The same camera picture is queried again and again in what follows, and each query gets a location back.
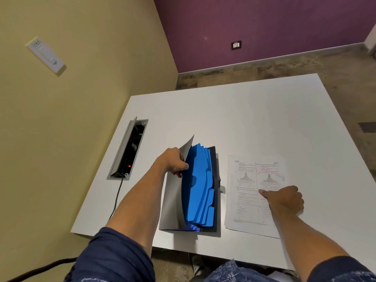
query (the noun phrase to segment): forearm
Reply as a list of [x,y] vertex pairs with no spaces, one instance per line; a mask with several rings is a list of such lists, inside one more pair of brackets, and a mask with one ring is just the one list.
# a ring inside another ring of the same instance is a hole
[[149,256],[161,212],[165,174],[165,165],[156,160],[127,193],[106,225],[138,242]]
[[313,268],[322,261],[349,255],[329,237],[304,223],[289,208],[279,205],[270,208],[282,232],[290,260],[302,281],[307,281]]

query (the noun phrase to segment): floor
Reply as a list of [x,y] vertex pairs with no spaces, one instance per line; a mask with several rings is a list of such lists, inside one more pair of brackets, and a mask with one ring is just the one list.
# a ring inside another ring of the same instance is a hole
[[[270,60],[181,74],[176,89],[190,89],[317,73],[376,180],[376,132],[359,123],[376,122],[376,60],[363,45],[309,52]],[[188,254],[154,251],[157,281],[188,281],[193,276]]]

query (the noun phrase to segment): dark blue shirt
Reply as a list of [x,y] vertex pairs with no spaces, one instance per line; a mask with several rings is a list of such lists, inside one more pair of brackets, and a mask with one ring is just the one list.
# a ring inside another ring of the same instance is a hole
[[[92,238],[77,258],[65,282],[154,282],[152,261],[135,241],[109,228],[103,227]],[[253,281],[276,282],[255,270],[238,267],[228,261],[213,271],[205,282]],[[317,265],[308,282],[376,282],[376,275],[357,260],[338,256]]]

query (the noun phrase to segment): black cable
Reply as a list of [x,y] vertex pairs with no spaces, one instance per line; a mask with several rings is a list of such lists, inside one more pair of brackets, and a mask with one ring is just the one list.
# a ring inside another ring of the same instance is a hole
[[75,262],[77,260],[77,257],[75,258],[64,258],[64,259],[60,259],[58,261],[55,261],[55,262],[52,262],[50,263],[49,265],[46,265],[46,266],[43,266],[43,267],[40,267],[40,268],[37,268],[37,269],[33,269],[33,270],[30,270],[29,272],[26,272],[20,276],[17,276],[11,280],[8,280],[7,282],[21,282],[27,278],[30,278],[34,275],[37,275],[37,274],[41,274],[47,270],[50,270],[51,268],[54,268],[60,264],[64,264],[64,263],[72,263],[72,262]]
[[123,184],[123,179],[124,179],[124,175],[122,175],[122,178],[121,178],[121,182],[120,182],[119,190],[118,190],[118,193],[117,193],[117,195],[116,195],[116,199],[115,199],[115,206],[114,206],[114,209],[113,209],[113,211],[112,211],[112,213],[111,213],[110,218],[111,218],[112,215],[115,213],[116,205],[117,205],[117,198],[119,197],[120,188],[121,188],[121,185]]

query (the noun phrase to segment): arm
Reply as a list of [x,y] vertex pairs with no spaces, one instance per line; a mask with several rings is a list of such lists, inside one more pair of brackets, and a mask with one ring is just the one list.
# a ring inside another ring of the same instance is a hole
[[303,281],[313,268],[335,256],[349,256],[336,242],[304,223],[296,214],[303,210],[302,194],[296,186],[279,191],[259,190],[268,199],[279,225],[287,253]]
[[178,148],[168,148],[148,172],[125,195],[106,227],[110,227],[138,242],[150,256],[159,215],[166,172],[178,177],[188,169]]

